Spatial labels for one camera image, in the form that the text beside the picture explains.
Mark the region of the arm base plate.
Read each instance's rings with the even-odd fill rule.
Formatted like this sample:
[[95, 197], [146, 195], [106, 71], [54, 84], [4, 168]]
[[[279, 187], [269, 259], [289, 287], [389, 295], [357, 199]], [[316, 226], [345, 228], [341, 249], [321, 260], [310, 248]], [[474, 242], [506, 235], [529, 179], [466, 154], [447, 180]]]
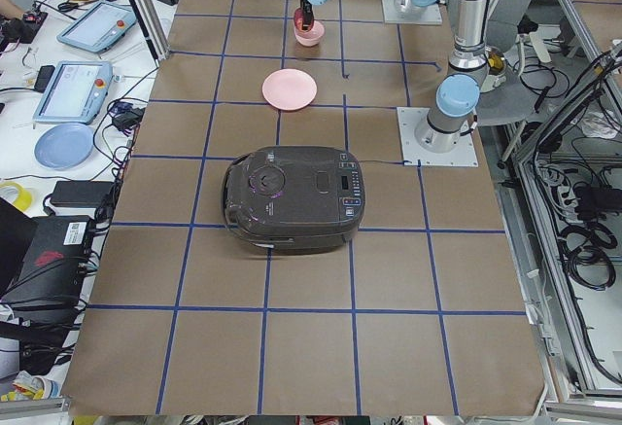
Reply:
[[381, 0], [386, 23], [440, 25], [439, 0]]
[[410, 166], [477, 167], [467, 121], [454, 133], [440, 133], [428, 122], [429, 108], [397, 107], [402, 161]]

